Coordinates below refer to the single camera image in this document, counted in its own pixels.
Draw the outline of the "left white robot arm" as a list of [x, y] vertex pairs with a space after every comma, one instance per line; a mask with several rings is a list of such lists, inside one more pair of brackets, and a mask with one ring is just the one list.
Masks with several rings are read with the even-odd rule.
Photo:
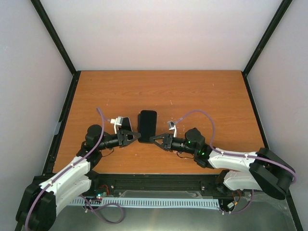
[[17, 223], [32, 231], [48, 231], [74, 199], [99, 190], [98, 173], [93, 168], [102, 159], [102, 150], [126, 147], [140, 136], [124, 129], [108, 134], [100, 125], [90, 126], [80, 150], [66, 167], [44, 182], [26, 187], [15, 217]]

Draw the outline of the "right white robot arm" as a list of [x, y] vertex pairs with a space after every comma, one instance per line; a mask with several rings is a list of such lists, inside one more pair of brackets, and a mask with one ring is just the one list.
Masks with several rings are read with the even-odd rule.
[[230, 152], [206, 144], [205, 137], [196, 128], [185, 133], [184, 138], [165, 133], [150, 138], [165, 151], [193, 155], [202, 168], [219, 169], [219, 190], [257, 190], [270, 197], [283, 200], [295, 181], [295, 171], [267, 148], [257, 152]]

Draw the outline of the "small green circuit board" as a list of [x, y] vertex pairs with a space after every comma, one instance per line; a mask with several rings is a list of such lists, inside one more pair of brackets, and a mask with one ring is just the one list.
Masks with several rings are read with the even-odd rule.
[[101, 199], [103, 199], [106, 196], [108, 196], [108, 192], [98, 192], [96, 194], [96, 199], [101, 200]]

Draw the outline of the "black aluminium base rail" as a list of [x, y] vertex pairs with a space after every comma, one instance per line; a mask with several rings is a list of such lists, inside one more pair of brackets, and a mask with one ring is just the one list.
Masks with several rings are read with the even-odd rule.
[[232, 191], [220, 182], [219, 175], [89, 174], [94, 178], [86, 195], [108, 189], [118, 196], [125, 191], [190, 192], [204, 197], [232, 198]]

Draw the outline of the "left black frame post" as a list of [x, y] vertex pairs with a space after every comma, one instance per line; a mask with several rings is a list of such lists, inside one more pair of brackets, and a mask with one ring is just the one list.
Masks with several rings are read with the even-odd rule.
[[79, 72], [76, 70], [76, 68], [73, 65], [73, 62], [71, 61], [55, 27], [53, 26], [42, 2], [40, 0], [31, 0], [31, 3], [36, 10], [38, 16], [40, 17], [44, 27], [46, 28], [47, 32], [49, 33], [54, 45], [56, 46], [58, 52], [60, 53], [60, 56], [62, 57], [65, 65], [67, 66], [69, 72], [73, 77], [78, 76]]

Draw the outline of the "black frame post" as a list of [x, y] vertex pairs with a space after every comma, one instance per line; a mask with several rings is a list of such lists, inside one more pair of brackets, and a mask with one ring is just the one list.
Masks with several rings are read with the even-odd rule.
[[258, 58], [260, 57], [262, 51], [264, 50], [265, 46], [267, 45], [268, 41], [270, 40], [271, 36], [273, 35], [274, 31], [276, 30], [277, 26], [279, 25], [280, 21], [282, 20], [283, 16], [287, 12], [288, 8], [290, 7], [293, 0], [282, 0], [278, 9], [276, 10], [274, 16], [272, 17], [269, 25], [267, 26], [263, 36], [261, 37], [259, 43], [257, 44], [254, 52], [252, 53], [247, 65], [245, 66], [244, 70], [242, 71], [243, 77], [247, 78], [251, 70], [253, 69], [255, 63], [257, 62]]
[[44, 27], [46, 28], [47, 32], [49, 33], [54, 45], [56, 46], [58, 52], [60, 53], [60, 56], [62, 57], [65, 65], [67, 66], [69, 72], [73, 77], [78, 76], [79, 72], [76, 70], [76, 68], [73, 65], [73, 62], [71, 61], [55, 27], [53, 26], [42, 2], [40, 0], [31, 0], [31, 3], [36, 10], [38, 16], [40, 17]]

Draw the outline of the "right black frame post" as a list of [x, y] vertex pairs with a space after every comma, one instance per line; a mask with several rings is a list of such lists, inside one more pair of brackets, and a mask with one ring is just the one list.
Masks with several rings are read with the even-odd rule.
[[252, 53], [247, 65], [245, 66], [244, 70], [242, 71], [243, 77], [247, 78], [251, 70], [253, 69], [255, 63], [257, 62], [258, 58], [260, 57], [262, 51], [264, 50], [265, 46], [267, 45], [268, 41], [270, 40], [271, 36], [273, 35], [274, 31], [276, 30], [277, 26], [279, 25], [280, 21], [282, 20], [283, 16], [287, 12], [288, 8], [290, 7], [293, 0], [282, 0], [278, 9], [276, 10], [274, 16], [272, 17], [269, 25], [267, 26], [263, 36], [261, 37], [259, 43], [257, 44], [254, 52]]

